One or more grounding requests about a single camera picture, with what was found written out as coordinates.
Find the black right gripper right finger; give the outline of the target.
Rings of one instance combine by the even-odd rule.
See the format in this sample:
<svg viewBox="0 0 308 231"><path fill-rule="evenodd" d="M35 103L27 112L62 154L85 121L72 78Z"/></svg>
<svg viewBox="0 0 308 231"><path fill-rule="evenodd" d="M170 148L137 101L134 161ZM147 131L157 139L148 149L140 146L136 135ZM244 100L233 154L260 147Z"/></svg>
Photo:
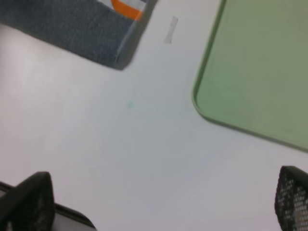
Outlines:
<svg viewBox="0 0 308 231"><path fill-rule="evenodd" d="M308 229L308 174L295 166L282 166L275 194L275 214L283 231Z"/></svg>

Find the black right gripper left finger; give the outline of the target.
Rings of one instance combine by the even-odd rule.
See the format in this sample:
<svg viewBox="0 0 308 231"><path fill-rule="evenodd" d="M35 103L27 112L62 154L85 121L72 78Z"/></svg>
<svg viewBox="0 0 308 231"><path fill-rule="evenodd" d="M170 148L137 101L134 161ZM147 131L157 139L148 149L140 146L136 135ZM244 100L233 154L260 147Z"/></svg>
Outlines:
<svg viewBox="0 0 308 231"><path fill-rule="evenodd" d="M37 172L0 198L2 231L50 231L55 217L51 175Z"/></svg>

